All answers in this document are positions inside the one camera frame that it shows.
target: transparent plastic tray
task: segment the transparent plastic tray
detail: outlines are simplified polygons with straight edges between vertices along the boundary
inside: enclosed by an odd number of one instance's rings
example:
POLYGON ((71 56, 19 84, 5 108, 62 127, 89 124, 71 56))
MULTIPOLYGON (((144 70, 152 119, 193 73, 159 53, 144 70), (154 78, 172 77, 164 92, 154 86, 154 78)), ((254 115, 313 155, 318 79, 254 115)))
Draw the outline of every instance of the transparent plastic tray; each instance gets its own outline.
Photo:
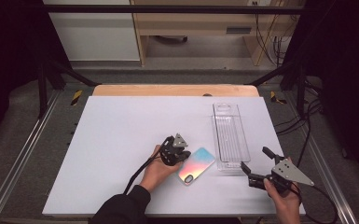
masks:
POLYGON ((216 164, 220 171, 240 170, 241 161, 250 161, 240 111, 237 105, 214 104, 212 118, 216 164))

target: sleeve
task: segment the sleeve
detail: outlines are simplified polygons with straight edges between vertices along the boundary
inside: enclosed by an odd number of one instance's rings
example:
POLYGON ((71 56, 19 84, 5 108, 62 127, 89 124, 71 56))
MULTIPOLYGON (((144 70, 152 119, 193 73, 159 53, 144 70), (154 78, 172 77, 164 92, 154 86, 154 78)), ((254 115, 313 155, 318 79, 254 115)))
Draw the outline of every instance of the sleeve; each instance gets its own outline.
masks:
POLYGON ((145 210, 150 202, 150 193, 135 185, 128 194, 117 194, 107 200, 91 219, 90 224, 139 224, 146 223, 145 210))

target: gradient phone case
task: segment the gradient phone case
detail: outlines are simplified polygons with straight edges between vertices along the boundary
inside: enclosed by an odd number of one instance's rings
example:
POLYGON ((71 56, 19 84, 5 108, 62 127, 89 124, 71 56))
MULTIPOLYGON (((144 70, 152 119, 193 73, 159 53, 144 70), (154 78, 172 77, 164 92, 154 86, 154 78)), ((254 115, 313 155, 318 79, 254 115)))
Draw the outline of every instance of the gradient phone case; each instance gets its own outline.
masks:
POLYGON ((179 178, 185 185, 190 185, 213 163, 214 155, 201 147, 183 163, 178 171, 179 178))

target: wire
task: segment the wire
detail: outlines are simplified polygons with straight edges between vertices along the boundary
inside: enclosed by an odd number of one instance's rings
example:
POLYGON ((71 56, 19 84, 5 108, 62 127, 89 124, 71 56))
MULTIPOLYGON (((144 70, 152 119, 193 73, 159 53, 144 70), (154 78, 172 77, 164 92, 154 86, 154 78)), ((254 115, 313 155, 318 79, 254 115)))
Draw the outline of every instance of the wire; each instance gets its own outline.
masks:
POLYGON ((298 115, 295 116, 294 118, 292 118, 292 119, 289 120, 289 121, 285 121, 285 122, 282 122, 282 123, 279 123, 279 124, 275 124, 274 127, 278 127, 278 126, 280 126, 280 125, 283 125, 283 124, 286 124, 286 123, 290 123, 290 122, 292 122, 292 121, 293 121, 294 119, 296 119, 296 118, 298 118, 298 115))
MULTIPOLYGON (((269 55, 268 55, 268 56, 269 56, 269 59, 272 61, 271 52, 269 52, 269 49, 270 49, 270 48, 267 48, 267 53, 269 54, 269 55)), ((272 61, 272 63, 275 64, 275 65, 277 65, 277 67, 279 66, 279 61, 278 61, 278 59, 277 59, 277 62, 272 61)))
POLYGON ((312 186, 312 188, 318 190, 319 192, 321 192, 326 197, 326 199, 333 205, 334 218, 333 218, 333 220, 331 222, 321 222, 319 220, 316 220, 314 217, 311 217, 308 214, 305 214, 305 216, 307 218, 309 218, 311 221, 313 221, 315 223, 318 223, 318 224, 333 224, 333 223, 336 223, 337 220, 338 220, 338 209, 337 209, 336 205, 334 204, 333 200, 331 200, 331 198, 325 192, 323 192, 321 189, 316 188, 316 186, 312 186))
MULTIPOLYGON (((310 112, 306 114, 306 116, 310 117, 311 115, 314 115, 316 112, 320 111, 321 109, 321 104, 318 104, 318 105, 314 105, 313 107, 311 107, 310 109, 310 112)), ((277 135, 281 136, 281 135, 285 135, 285 134, 288 134, 288 133, 291 133, 299 128, 301 128, 302 126, 304 126, 304 124, 307 122, 306 120, 303 120, 304 122, 301 123, 301 125, 297 126, 296 128, 294 128, 296 126, 296 124, 298 124, 300 121, 302 121, 303 119, 299 119, 296 123, 294 123, 293 125, 291 125, 290 127, 284 129, 284 130, 281 130, 279 132, 277 132, 277 135)))
POLYGON ((301 160, 302 160, 302 157, 304 155, 304 152, 305 152, 305 148, 307 146, 307 143, 308 143, 308 140, 310 139, 310 135, 311 135, 311 119, 310 119, 310 114, 311 114, 311 109, 312 109, 312 104, 314 104, 315 102, 318 102, 319 99, 316 99, 314 101, 312 101, 309 105, 308 105, 308 109, 307 109, 307 124, 308 124, 308 131, 307 131, 307 135, 305 137, 305 141, 304 141, 304 144, 303 144, 303 147, 301 149, 301 152, 300 152, 300 156, 298 157, 298 161, 297 161, 297 167, 300 166, 300 163, 301 163, 301 160))
POLYGON ((136 179, 136 177, 138 177, 138 175, 144 170, 144 168, 146 168, 146 166, 148 166, 150 164, 150 162, 152 162, 154 159, 157 158, 158 154, 161 152, 162 147, 165 146, 165 144, 167 143, 168 138, 164 140, 164 142, 160 145, 159 150, 153 155, 151 156, 149 159, 147 159, 147 161, 141 166, 139 167, 139 169, 135 172, 135 174, 131 177, 129 183, 127 184, 126 189, 124 190, 124 194, 127 194, 133 181, 136 179))
MULTIPOLYGON (((260 29, 258 27, 258 14, 255 14, 255 39, 257 40, 258 45, 261 47, 261 49, 264 51, 264 53, 266 55, 269 55, 267 53, 266 43, 264 42, 263 36, 261 35, 260 29)), ((271 63, 274 63, 274 61, 270 57, 268 57, 268 58, 271 63)))
POLYGON ((272 38, 270 39, 270 41, 272 42, 272 46, 273 46, 273 51, 274 51, 274 55, 276 57, 276 62, 274 62, 274 64, 276 64, 277 66, 283 64, 280 63, 280 59, 284 59, 284 56, 286 54, 286 52, 281 52, 281 48, 282 48, 282 43, 288 41, 291 36, 293 35, 295 29, 293 29, 292 33, 285 39, 283 40, 283 37, 286 36, 287 32, 292 29, 293 26, 297 26, 297 16, 296 15, 291 15, 290 19, 293 21, 284 31, 283 35, 278 37, 278 36, 274 36, 274 40, 272 40, 272 38))
MULTIPOLYGON (((276 181, 275 179, 272 179, 272 180, 273 180, 274 184, 278 184, 279 186, 284 187, 284 188, 286 188, 286 189, 292 191, 294 194, 296 194, 296 196, 298 197, 298 200, 299 200, 299 204, 298 204, 298 205, 302 204, 301 190, 300 190, 300 188, 299 188, 296 184, 294 184, 294 183, 292 182, 291 186, 290 186, 290 187, 287 187, 286 185, 280 183, 279 181, 276 181)), ((324 191, 322 191, 321 189, 317 188, 316 186, 312 186, 312 188, 318 190, 319 192, 321 192, 321 193, 326 197, 326 199, 333 205, 334 218, 333 218, 333 220, 332 220, 331 222, 321 222, 321 221, 319 221, 319 220, 316 220, 314 217, 311 217, 311 216, 308 215, 308 214, 305 214, 305 216, 306 216, 307 218, 309 218, 311 221, 313 221, 313 222, 315 222, 315 223, 318 223, 318 224, 333 224, 333 223, 336 223, 337 220, 338 220, 338 209, 337 209, 336 205, 334 204, 334 202, 333 202, 333 201, 331 200, 331 198, 330 198, 324 191)))

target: floor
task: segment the floor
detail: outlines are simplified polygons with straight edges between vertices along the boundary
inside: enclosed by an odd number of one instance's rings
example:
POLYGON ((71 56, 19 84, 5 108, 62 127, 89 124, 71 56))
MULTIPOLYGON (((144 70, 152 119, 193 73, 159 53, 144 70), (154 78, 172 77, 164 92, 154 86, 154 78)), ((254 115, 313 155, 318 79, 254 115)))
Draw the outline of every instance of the floor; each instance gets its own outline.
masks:
MULTIPOLYGON (((93 81, 107 83, 228 83, 244 84, 262 77, 276 67, 268 59, 260 66, 253 66, 249 53, 240 37, 190 36, 186 43, 176 39, 154 37, 150 41, 145 66, 133 63, 116 63, 114 67, 75 63, 80 74, 93 81)), ((0 223, 87 223, 84 218, 57 219, 41 214, 48 191, 54 183, 66 150, 76 130, 87 96, 93 88, 87 87, 71 77, 64 76, 67 86, 64 91, 48 90, 54 107, 49 111, 46 123, 37 119, 37 83, 31 82, 14 90, 10 95, 10 108, 0 126, 0 223), (76 105, 71 105, 77 90, 82 96, 76 105), (34 126, 40 133, 30 135, 34 126), (23 162, 17 160, 22 155, 23 162)), ((269 80, 258 87, 265 98, 271 120, 278 125, 296 116, 292 103, 296 91, 281 91, 280 77, 269 80), (276 94, 275 101, 271 93, 276 94)), ((317 78, 309 77, 314 85, 321 85, 317 78)), ((307 102, 317 99, 317 92, 306 92, 307 102)), ((344 159, 340 143, 330 124, 318 111, 311 116, 311 138, 301 163, 301 169, 309 174, 317 186, 329 192, 331 183, 336 183, 344 203, 341 211, 350 220, 342 218, 340 223, 359 223, 359 165, 344 159), (320 170, 327 164, 329 174, 320 170)), ((277 126, 277 132, 286 125, 277 126)), ((305 140, 308 125, 287 134, 279 134, 285 155, 298 158, 305 140)), ((304 188, 303 203, 310 216, 329 221, 333 210, 329 202, 313 189, 304 188)), ((255 223, 258 217, 245 217, 242 223, 255 223)), ((303 217, 304 223, 310 220, 303 217)), ((264 217, 265 223, 274 223, 274 217, 264 217)))

